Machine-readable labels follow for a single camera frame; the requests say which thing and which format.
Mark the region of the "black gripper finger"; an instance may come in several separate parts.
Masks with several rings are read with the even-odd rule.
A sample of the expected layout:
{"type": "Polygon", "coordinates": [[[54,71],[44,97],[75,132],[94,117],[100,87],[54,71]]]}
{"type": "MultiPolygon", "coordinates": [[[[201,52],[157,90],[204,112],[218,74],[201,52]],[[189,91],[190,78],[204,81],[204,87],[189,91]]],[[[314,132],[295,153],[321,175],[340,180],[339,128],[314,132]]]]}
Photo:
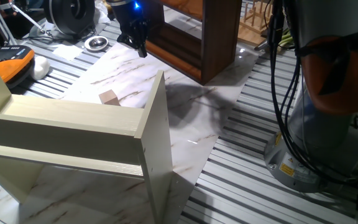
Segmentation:
{"type": "Polygon", "coordinates": [[[147,22],[145,20],[137,20],[135,22],[135,28],[135,39],[138,45],[137,51],[139,53],[139,57],[146,58],[147,50],[145,42],[148,36],[147,22]]]}
{"type": "Polygon", "coordinates": [[[137,44],[133,43],[131,38],[125,33],[119,35],[119,37],[117,38],[117,42],[130,49],[137,50],[137,44]]]}

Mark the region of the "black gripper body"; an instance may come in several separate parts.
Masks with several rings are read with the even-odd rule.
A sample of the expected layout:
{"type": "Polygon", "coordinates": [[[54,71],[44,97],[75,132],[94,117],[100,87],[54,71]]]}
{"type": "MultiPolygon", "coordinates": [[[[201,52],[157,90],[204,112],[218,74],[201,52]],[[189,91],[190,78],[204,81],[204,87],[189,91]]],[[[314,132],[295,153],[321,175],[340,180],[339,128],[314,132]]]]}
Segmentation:
{"type": "Polygon", "coordinates": [[[147,37],[148,26],[142,6],[136,0],[108,0],[123,35],[147,37]]]}

